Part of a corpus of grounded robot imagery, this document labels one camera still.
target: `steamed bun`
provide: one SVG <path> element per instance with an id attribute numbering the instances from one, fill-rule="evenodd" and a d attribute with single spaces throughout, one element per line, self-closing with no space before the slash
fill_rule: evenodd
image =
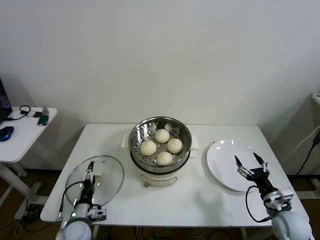
<path id="1" fill-rule="evenodd" d="M 167 147 L 170 153 L 178 154 L 182 150 L 182 142 L 178 138 L 172 138 L 168 141 Z"/>
<path id="2" fill-rule="evenodd" d="M 157 164 L 161 166 L 170 164 L 172 160 L 172 155 L 167 151 L 160 152 L 159 155 L 156 157 Z"/>
<path id="3" fill-rule="evenodd" d="M 153 141 L 144 141 L 141 144 L 140 152 L 145 156 L 151 156 L 157 150 L 157 145 Z"/>
<path id="4" fill-rule="evenodd" d="M 159 129 L 155 133 L 155 140 L 159 143 L 166 143 L 170 139 L 170 133 L 165 129 Z"/>

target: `wooden floor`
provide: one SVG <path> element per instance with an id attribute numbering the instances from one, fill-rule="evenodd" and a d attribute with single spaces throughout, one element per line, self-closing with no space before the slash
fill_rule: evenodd
<path id="1" fill-rule="evenodd" d="M 59 174 L 56 173 L 29 173 L 23 180 L 28 186 L 32 186 L 35 182 L 42 182 L 42 187 L 39 190 L 40 195 L 49 196 L 52 188 L 57 181 Z M 308 191 L 313 190 L 312 184 L 308 180 L 294 180 L 292 184 L 296 191 Z M 0 196 L 7 189 L 8 184 L 0 178 Z M 20 204 L 23 201 L 23 196 L 16 190 L 12 190 L 4 204 L 0 207 L 0 226 L 12 220 Z M 320 200 L 303 200 L 302 201 L 307 213 L 310 217 L 310 222 L 315 239 L 320 239 Z M 45 227 L 47 223 L 38 220 L 36 223 L 28 225 L 28 230 L 34 231 Z M 49 227 L 42 231 L 29 233 L 24 229 L 19 237 L 15 237 L 13 229 L 16 227 L 16 223 L 12 221 L 8 225 L 0 228 L 0 240 L 54 240 L 59 230 L 59 224 L 51 224 Z M 144 227 L 139 228 L 137 240 L 143 240 L 143 236 L 147 239 L 152 238 L 152 228 Z M 156 236 L 161 235 L 166 229 L 155 228 L 154 234 Z M 173 240 L 206 240 L 210 233 L 218 230 L 218 228 L 208 228 L 201 237 L 193 237 L 189 233 L 198 235 L 202 233 L 203 228 L 169 228 L 163 237 L 169 237 Z M 231 236 L 232 240 L 241 240 L 241 232 L 238 228 L 225 229 Z M 248 234 L 252 234 L 257 231 L 258 228 L 248 229 Z M 133 227 L 100 227 L 97 235 L 97 240 L 134 240 L 135 232 Z M 210 240 L 228 240 L 228 235 L 223 231 L 218 231 L 210 237 Z M 274 236 L 269 237 L 268 240 L 276 240 Z"/>

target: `cable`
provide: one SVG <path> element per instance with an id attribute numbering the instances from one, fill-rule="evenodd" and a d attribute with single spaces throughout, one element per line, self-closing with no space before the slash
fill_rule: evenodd
<path id="1" fill-rule="evenodd" d="M 166 230 L 164 230 L 164 232 L 158 236 L 155 235 L 155 228 L 153 227 L 152 228 L 152 237 L 151 238 L 146 238 L 145 235 L 144 235 L 144 229 L 145 227 L 142 227 L 142 230 L 141 230 L 141 235 L 142 235 L 142 238 L 143 240 L 154 240 L 154 239 L 167 239 L 167 240 L 174 240 L 173 238 L 171 237 L 168 237 L 168 236 L 163 236 L 166 234 L 166 232 L 168 231 L 168 228 Z"/>
<path id="2" fill-rule="evenodd" d="M 37 229 L 37 230 L 29 230 L 29 229 L 26 228 L 26 224 L 23 224 L 23 228 L 24 228 L 24 230 L 25 230 L 26 232 L 28 232 L 28 233 L 37 233 L 37 232 L 40 232 L 40 231 L 46 229 L 46 228 L 49 227 L 50 225 L 51 225 L 51 223 L 48 223 L 48 224 L 47 224 L 46 226 L 44 226 L 43 228 L 40 228 L 40 229 Z"/>
<path id="3" fill-rule="evenodd" d="M 10 223 L 11 221 L 15 221 L 15 222 L 16 222 L 16 226 L 15 226 L 14 228 L 12 228 L 12 230 L 8 233 L 8 235 L 6 236 L 5 240 L 8 240 L 8 239 L 9 239 L 9 236 L 11 235 L 12 232 L 14 233 L 14 236 L 15 236 L 16 238 L 20 237 L 21 234 L 22 234 L 22 227 L 21 227 L 21 225 L 20 225 L 20 220 L 17 221 L 16 219 L 12 219 L 12 220 L 10 220 L 9 222 L 7 222 L 7 223 L 5 224 L 5 226 L 6 226 L 8 223 Z"/>
<path id="4" fill-rule="evenodd" d="M 20 114 L 22 114 L 21 117 L 18 117 L 18 118 L 7 117 L 4 119 L 4 121 L 13 121 L 13 120 L 22 119 L 23 117 L 27 116 L 31 112 L 31 107 L 29 107 L 28 105 L 21 105 L 19 107 L 19 110 L 20 110 Z"/>
<path id="5" fill-rule="evenodd" d="M 223 229 L 218 229 L 218 230 L 215 230 L 215 231 L 211 232 L 211 233 L 208 235 L 208 237 L 206 238 L 206 240 L 209 240 L 213 234 L 216 234 L 216 233 L 218 233 L 218 232 L 224 232 L 225 234 L 228 235 L 228 238 L 229 238 L 230 240 L 232 240 L 232 237 L 230 236 L 230 233 L 227 232 L 226 230 L 223 230 Z"/>
<path id="6" fill-rule="evenodd" d="M 198 234 L 198 235 L 194 235 L 194 234 L 191 233 L 188 229 L 187 229 L 186 231 L 187 231 L 187 233 L 190 234 L 192 237 L 194 237 L 194 238 L 200 238 L 200 237 L 202 237 L 202 236 L 205 234 L 206 230 L 207 230 L 206 228 L 203 229 L 203 231 L 202 231 L 200 234 Z"/>
<path id="7" fill-rule="evenodd" d="M 72 186 L 76 185 L 76 184 L 84 184 L 84 181 L 76 181 L 76 182 L 72 183 L 70 186 L 68 186 L 68 187 L 64 190 L 64 192 L 63 192 L 63 194 L 62 194 L 62 200 L 61 200 L 60 209 L 59 209 L 59 212 L 60 212 L 60 213 L 62 213 L 62 211 L 63 211 L 63 209 L 64 209 L 64 199 L 65 199 L 65 194 L 66 194 L 67 190 L 68 190 L 69 188 L 71 188 Z"/>
<path id="8" fill-rule="evenodd" d="M 246 206 L 246 210 L 248 211 L 248 213 L 249 213 L 250 217 L 253 219 L 253 221 L 255 221 L 256 223 L 264 223 L 264 222 L 270 220 L 270 217 L 269 217 L 269 216 L 268 216 L 268 217 L 265 217 L 264 219 L 257 220 L 257 219 L 254 218 L 254 216 L 252 216 L 252 214 L 251 214 L 251 212 L 250 212 L 250 210 L 249 210 L 249 206 L 248 206 L 248 194 L 249 194 L 250 189 L 252 189 L 252 188 L 257 188 L 257 189 L 259 189 L 257 186 L 252 185 L 252 186 L 250 186 L 250 187 L 248 188 L 248 190 L 246 191 L 246 193 L 245 193 L 245 206 Z"/>
<path id="9" fill-rule="evenodd" d="M 293 154 L 294 151 L 297 150 L 304 141 L 306 141 L 307 139 L 309 139 L 319 128 L 320 128 L 320 126 L 317 126 L 317 127 L 313 130 L 313 132 L 312 132 L 309 136 L 307 136 L 305 139 L 303 139 L 303 140 L 295 147 L 295 149 L 293 149 L 287 156 L 285 156 L 285 157 L 282 159 L 282 161 L 285 161 L 288 157 L 290 157 L 291 154 Z"/>
<path id="10" fill-rule="evenodd" d="M 3 224 L 2 226 L 0 226 L 0 229 L 2 229 L 3 227 L 7 226 L 9 223 L 11 223 L 12 221 L 14 221 L 15 219 L 11 219 L 10 221 L 7 221 L 5 224 Z"/>
<path id="11" fill-rule="evenodd" d="M 139 227 L 137 227 L 137 228 L 133 227 L 133 232 L 134 232 L 134 240 L 137 240 L 138 233 L 139 233 Z"/>
<path id="12" fill-rule="evenodd" d="M 168 232 L 168 229 L 169 228 L 166 228 L 163 233 L 161 233 L 160 235 L 156 236 L 155 227 L 154 227 L 154 228 L 152 228 L 152 237 L 155 238 L 155 239 L 162 239 L 162 236 L 165 235 Z"/>
<path id="13" fill-rule="evenodd" d="M 298 173 L 297 173 L 296 175 L 299 175 L 299 173 L 301 172 L 301 170 L 304 168 L 304 166 L 305 166 L 305 164 L 307 163 L 307 161 L 308 161 L 308 159 L 309 159 L 309 157 L 310 157 L 310 154 L 311 154 L 311 152 L 312 152 L 312 150 L 314 149 L 315 146 L 316 146 L 315 144 L 312 144 L 312 147 L 311 147 L 310 150 L 309 150 L 308 156 L 307 156 L 306 159 L 304 160 L 304 163 L 302 164 L 302 166 L 300 167 L 300 169 L 299 169 L 299 171 L 298 171 Z"/>

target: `blue mouse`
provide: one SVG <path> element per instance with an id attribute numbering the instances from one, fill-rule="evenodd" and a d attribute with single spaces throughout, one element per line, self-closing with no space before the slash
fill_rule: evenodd
<path id="1" fill-rule="evenodd" d="M 13 126 L 5 126 L 4 128 L 0 129 L 0 142 L 4 142 L 10 139 L 13 132 Z"/>

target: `small white side table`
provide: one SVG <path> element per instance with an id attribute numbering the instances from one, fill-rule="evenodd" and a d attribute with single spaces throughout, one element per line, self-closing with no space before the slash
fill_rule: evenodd
<path id="1" fill-rule="evenodd" d="M 42 112 L 42 107 L 32 107 L 33 111 Z M 13 107 L 13 112 L 10 117 L 18 118 L 20 117 L 19 107 Z M 49 121 L 51 122 L 57 115 L 58 111 L 55 108 L 48 108 L 49 110 Z M 13 126 L 14 131 L 9 140 L 0 142 L 0 176 L 7 181 L 10 186 L 7 188 L 5 193 L 0 198 L 0 206 L 4 203 L 7 196 L 13 188 L 19 191 L 26 198 L 21 204 L 20 208 L 14 215 L 15 219 L 21 219 L 27 199 L 29 204 L 39 204 L 44 205 L 48 199 L 47 196 L 37 195 L 41 183 L 36 182 L 32 188 L 29 188 L 20 178 L 26 177 L 27 172 L 18 164 L 30 147 L 35 143 L 42 132 L 47 128 L 47 126 L 38 126 L 39 118 L 25 116 L 19 120 L 4 121 L 0 124 L 0 129 Z M 10 164 L 19 176 L 15 175 L 5 164 Z"/>

